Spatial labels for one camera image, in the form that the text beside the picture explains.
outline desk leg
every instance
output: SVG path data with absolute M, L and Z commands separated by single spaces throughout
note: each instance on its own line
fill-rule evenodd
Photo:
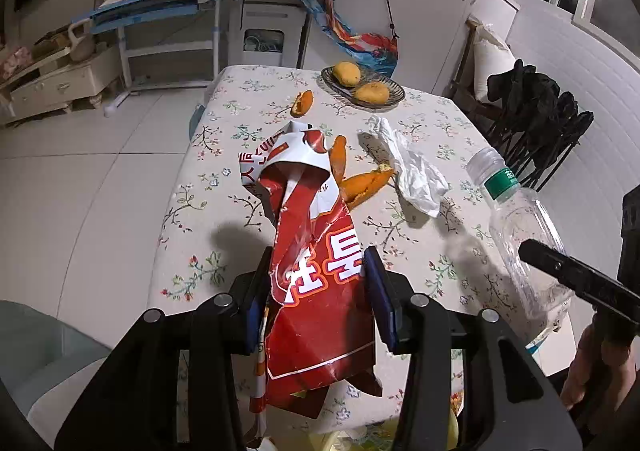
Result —
M 127 57 L 127 41 L 124 35 L 124 27 L 118 27 L 118 48 L 120 49 L 120 62 L 122 63 L 122 76 L 124 77 L 125 89 L 129 90 L 131 82 L 131 69 L 129 68 L 129 58 Z
M 213 5 L 213 78 L 218 77 L 220 71 L 220 0 Z

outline table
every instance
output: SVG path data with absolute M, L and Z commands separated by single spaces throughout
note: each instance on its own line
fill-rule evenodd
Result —
M 109 106 L 104 108 L 105 116 L 112 114 L 122 101 L 129 96 L 130 92 L 133 91 L 207 86 L 210 81 L 156 82 L 153 84 L 133 85 L 131 70 L 129 68 L 129 58 L 166 52 L 182 52 L 186 50 L 211 50 L 213 76 L 215 78 L 220 71 L 220 1 L 221 0 L 123 0 L 97 8 L 79 17 L 76 22 L 86 18 L 91 20 L 92 34 L 109 30 L 116 30 L 118 33 L 125 91 L 118 95 Z M 125 27 L 171 17 L 197 14 L 200 11 L 209 10 L 211 3 L 214 12 L 211 40 L 127 49 L 124 32 Z
M 312 90 L 314 104 L 304 120 L 324 132 L 331 144 L 338 134 L 348 141 L 347 176 L 372 170 L 385 160 L 370 136 L 370 111 L 334 97 L 309 70 L 270 66 L 230 66 L 207 89 L 211 95 L 185 155 L 175 192 L 162 223 L 150 285 L 148 307 L 166 314 L 194 309 L 227 291 L 233 279 L 255 269 L 274 228 L 260 202 L 241 185 L 238 153 L 250 152 L 290 120 L 298 92 Z M 375 244 L 388 269 L 405 274 L 449 309 L 477 313 L 496 309 L 521 334 L 534 328 L 508 291 L 509 279 L 488 233 L 489 207 L 469 182 L 465 165 L 487 146 L 479 131 L 444 97 L 406 89 L 406 99 L 383 113 L 394 128 L 435 163 L 447 178 L 447 192 L 437 218 L 403 202 L 393 186 L 351 211 L 363 246 Z M 562 319 L 563 312 L 557 312 Z M 391 356 L 376 336 L 374 371 L 383 384 L 381 399 L 341 381 L 333 384 L 321 415 L 310 420 L 272 409 L 274 427 L 315 433 L 358 427 L 399 414 L 408 356 Z M 454 351 L 452 392 L 462 391 L 462 362 Z M 241 413 L 246 413 L 248 381 L 236 373 Z

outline white tissue paper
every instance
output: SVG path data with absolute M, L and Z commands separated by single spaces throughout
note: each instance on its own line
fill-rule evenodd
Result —
M 386 118 L 377 117 L 369 128 L 389 154 L 389 165 L 398 174 L 398 188 L 404 199 L 435 218 L 440 212 L 440 199 L 449 190 L 440 170 L 422 153 L 411 149 L 404 135 L 391 129 Z

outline fruit plate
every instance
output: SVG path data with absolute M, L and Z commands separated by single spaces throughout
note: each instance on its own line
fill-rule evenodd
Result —
M 322 76 L 322 80 L 337 94 L 346 98 L 348 101 L 356 104 L 357 106 L 363 106 L 364 108 L 370 108 L 373 110 L 382 110 L 384 108 L 390 108 L 395 106 L 398 102 L 404 99 L 404 88 L 400 86 L 395 81 L 392 81 L 387 76 L 374 72 L 369 68 L 365 68 L 364 66 L 359 66 L 360 69 L 360 82 L 356 85 L 355 88 L 347 88 L 338 82 L 338 79 L 334 76 L 334 71 L 332 66 L 328 66 L 320 75 Z M 389 100 L 385 102 L 385 104 L 371 104 L 370 102 L 365 102 L 364 100 L 360 100 L 359 98 L 355 98 L 353 93 L 356 91 L 356 88 L 362 86 L 363 84 L 367 84 L 367 82 L 382 82 L 387 88 L 389 88 Z

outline tablecloth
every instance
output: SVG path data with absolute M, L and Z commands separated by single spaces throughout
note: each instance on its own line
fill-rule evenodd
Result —
M 330 93 L 318 72 L 272 66 L 230 66 L 210 87 L 206 111 L 185 155 L 162 223 L 148 307 L 166 314 L 194 309 L 227 291 L 233 279 L 255 269 L 274 227 L 260 202 L 241 185 L 238 153 L 254 150 L 290 120 L 303 90 L 314 104 L 304 120 L 328 143 L 348 140 L 346 176 L 386 160 L 368 133 L 372 112 Z M 440 214 L 430 218 L 398 197 L 392 185 L 351 211 L 361 244 L 377 246 L 388 269 L 409 278 L 414 290 L 449 309 L 477 313 L 496 309 L 520 333 L 524 322 L 510 280 L 488 231 L 490 208 L 469 180 L 466 162 L 487 146 L 480 132 L 448 98 L 406 88 L 406 98 L 382 113 L 411 145 L 437 165 L 449 183 Z M 452 392 L 462 389 L 462 364 L 454 351 Z M 399 414 L 408 356 L 392 356 L 376 335 L 376 376 L 383 396 L 361 393 L 346 381 L 333 384 L 317 420 L 280 412 L 290 427 L 316 433 L 358 427 Z M 236 377 L 242 405 L 247 378 Z

